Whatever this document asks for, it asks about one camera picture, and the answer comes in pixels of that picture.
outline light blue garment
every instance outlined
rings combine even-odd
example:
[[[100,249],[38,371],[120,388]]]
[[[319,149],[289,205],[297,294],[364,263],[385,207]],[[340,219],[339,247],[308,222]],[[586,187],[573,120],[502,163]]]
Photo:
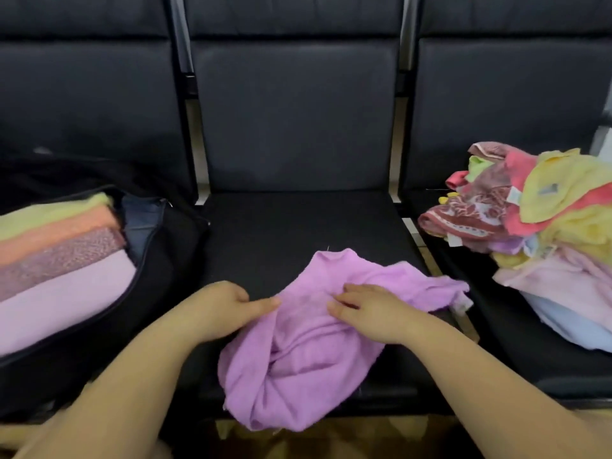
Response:
[[[549,299],[524,291],[521,295],[540,320],[567,341],[586,349],[601,349],[612,353],[612,332],[604,326]]]
[[[123,215],[126,219],[124,233],[127,240],[127,251],[130,259],[138,265],[142,261],[144,249],[150,235],[162,223],[164,202],[153,198],[137,198],[125,195],[121,201]]]

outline folded patterned garment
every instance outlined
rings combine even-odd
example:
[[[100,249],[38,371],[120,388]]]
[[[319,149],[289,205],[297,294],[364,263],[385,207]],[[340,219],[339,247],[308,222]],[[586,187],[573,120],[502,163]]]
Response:
[[[0,302],[0,356],[102,312],[126,291],[135,273],[121,250]]]
[[[317,252],[279,293],[280,307],[242,329],[221,353],[225,407],[241,424],[301,431],[361,384],[384,345],[328,314],[327,302],[347,282],[380,285],[427,312],[471,304],[467,283],[427,277],[407,262],[384,267],[352,250]]]
[[[110,208],[98,205],[76,216],[30,229],[0,241],[0,266],[7,266],[37,251],[104,227],[120,229]]]
[[[112,204],[112,199],[105,193],[97,193],[87,200],[33,204],[0,216],[0,240],[7,240],[27,230],[76,216],[96,206],[112,206]]]
[[[98,262],[119,251],[125,244],[118,230],[104,227],[0,267],[0,301],[44,281]]]

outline brown patterned garment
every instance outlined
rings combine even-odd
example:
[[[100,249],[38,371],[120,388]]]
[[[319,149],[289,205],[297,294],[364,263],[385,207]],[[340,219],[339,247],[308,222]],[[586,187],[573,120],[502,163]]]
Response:
[[[126,241],[118,230],[104,227],[1,266],[0,301],[51,278],[101,261],[125,245]]]

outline person's right hand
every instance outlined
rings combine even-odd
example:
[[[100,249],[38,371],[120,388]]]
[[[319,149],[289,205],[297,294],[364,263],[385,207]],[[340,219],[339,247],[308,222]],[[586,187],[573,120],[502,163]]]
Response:
[[[327,304],[329,314],[380,343],[402,344],[414,320],[430,317],[381,286],[347,283],[344,291]]]

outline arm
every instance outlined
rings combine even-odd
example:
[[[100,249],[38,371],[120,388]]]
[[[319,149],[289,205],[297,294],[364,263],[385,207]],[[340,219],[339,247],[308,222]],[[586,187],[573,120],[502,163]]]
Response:
[[[410,349],[488,459],[610,457],[612,443],[461,332],[376,286],[347,285],[331,315]]]
[[[157,440],[191,350],[275,309],[277,299],[248,302],[219,282],[187,298],[143,330],[50,431],[19,459],[143,459]]]

